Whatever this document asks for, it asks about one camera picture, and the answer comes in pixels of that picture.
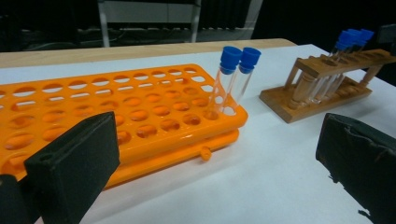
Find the white table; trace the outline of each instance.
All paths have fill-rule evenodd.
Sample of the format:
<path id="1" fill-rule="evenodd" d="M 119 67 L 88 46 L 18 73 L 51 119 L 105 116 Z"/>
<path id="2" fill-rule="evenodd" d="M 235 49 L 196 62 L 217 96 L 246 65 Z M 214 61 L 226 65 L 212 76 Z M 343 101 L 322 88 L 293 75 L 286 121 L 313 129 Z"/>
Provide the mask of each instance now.
<path id="1" fill-rule="evenodd" d="M 239 139 L 209 162 L 187 161 L 103 191 L 82 223 L 354 223 L 371 221 L 315 159 L 325 113 L 287 124 L 259 99 L 284 85 L 296 57 L 326 53 L 312 45 L 261 49 L 241 105 L 249 113 Z M 197 63 L 215 75 L 220 52 L 97 63 L 2 68 L 0 84 Z M 346 74 L 356 80 L 362 71 Z M 396 89 L 374 78 L 373 93 L 332 113 L 396 135 Z"/>

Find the wooden rack base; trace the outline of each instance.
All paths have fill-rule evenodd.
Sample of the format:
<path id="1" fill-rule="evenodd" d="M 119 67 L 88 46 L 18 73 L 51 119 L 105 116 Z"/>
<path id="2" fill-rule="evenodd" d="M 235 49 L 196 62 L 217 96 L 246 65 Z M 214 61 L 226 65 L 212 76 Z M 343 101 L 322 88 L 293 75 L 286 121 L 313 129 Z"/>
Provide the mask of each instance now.
<path id="1" fill-rule="evenodd" d="M 370 80 L 379 72 L 383 64 L 396 62 L 396 57 L 390 56 L 387 51 L 382 49 L 367 50 L 362 54 L 377 55 L 377 57 L 347 61 L 345 64 L 339 65 L 324 63 L 323 60 L 327 59 L 327 56 L 324 55 L 317 58 L 298 58 L 290 71 L 285 86 L 263 90 L 260 99 L 283 120 L 291 123 L 366 97 L 372 92 L 366 88 Z M 323 100 L 320 104 L 313 104 L 307 99 L 307 89 L 313 83 L 313 80 L 362 68 L 368 68 L 368 70 L 361 82 L 345 77 L 332 98 Z M 297 83 L 292 83 L 294 79 L 298 80 Z"/>

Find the metal leg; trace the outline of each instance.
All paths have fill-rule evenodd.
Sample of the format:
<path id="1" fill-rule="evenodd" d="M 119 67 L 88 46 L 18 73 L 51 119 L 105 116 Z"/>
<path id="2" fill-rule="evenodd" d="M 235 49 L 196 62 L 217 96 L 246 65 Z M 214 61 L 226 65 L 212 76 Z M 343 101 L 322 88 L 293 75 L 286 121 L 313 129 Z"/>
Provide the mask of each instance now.
<path id="1" fill-rule="evenodd" d="M 195 43 L 198 34 L 199 16 L 201 13 L 201 0 L 195 0 L 191 18 L 191 43 Z"/>
<path id="2" fill-rule="evenodd" d="M 109 48 L 110 41 L 108 39 L 108 31 L 107 31 L 107 19 L 105 13 L 105 1 L 98 1 L 98 9 L 99 9 L 99 18 L 100 18 L 100 26 L 102 29 L 102 38 L 103 38 L 103 47 Z"/>

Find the orange plastic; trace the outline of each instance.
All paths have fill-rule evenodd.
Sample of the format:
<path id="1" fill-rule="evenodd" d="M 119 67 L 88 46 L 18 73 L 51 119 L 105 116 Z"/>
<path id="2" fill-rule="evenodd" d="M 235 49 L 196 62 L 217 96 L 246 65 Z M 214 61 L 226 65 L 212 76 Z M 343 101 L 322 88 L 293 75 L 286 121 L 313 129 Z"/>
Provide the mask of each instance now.
<path id="1" fill-rule="evenodd" d="M 248 119 L 205 119 L 213 78 L 196 64 L 0 86 L 0 174 L 18 179 L 23 161 L 79 121 L 116 114 L 119 169 L 107 187 L 199 157 L 238 138 Z"/>

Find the test tube rack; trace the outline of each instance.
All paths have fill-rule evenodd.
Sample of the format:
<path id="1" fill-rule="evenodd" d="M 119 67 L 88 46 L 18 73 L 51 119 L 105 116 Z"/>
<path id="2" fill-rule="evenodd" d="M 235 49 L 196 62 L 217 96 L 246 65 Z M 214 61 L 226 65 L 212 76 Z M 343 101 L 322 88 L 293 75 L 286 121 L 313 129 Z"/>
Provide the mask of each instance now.
<path id="1" fill-rule="evenodd" d="M 260 99 L 287 123 L 304 119 L 368 96 L 372 91 L 366 87 L 371 79 L 384 64 L 395 63 L 396 57 L 385 50 L 372 49 L 351 54 L 342 63 L 325 63 L 326 60 L 329 58 L 325 55 L 311 56 L 308 59 L 297 58 L 285 86 L 263 90 Z M 360 82 L 345 77 L 331 99 L 320 104 L 306 103 L 309 87 L 317 78 L 336 76 L 358 69 L 366 69 Z"/>
<path id="2" fill-rule="evenodd" d="M 22 179 L 23 162 L 83 119 L 114 111 L 120 166 L 107 188 L 212 152 L 238 138 L 248 119 L 206 119 L 213 78 L 197 64 L 0 86 L 0 174 Z"/>

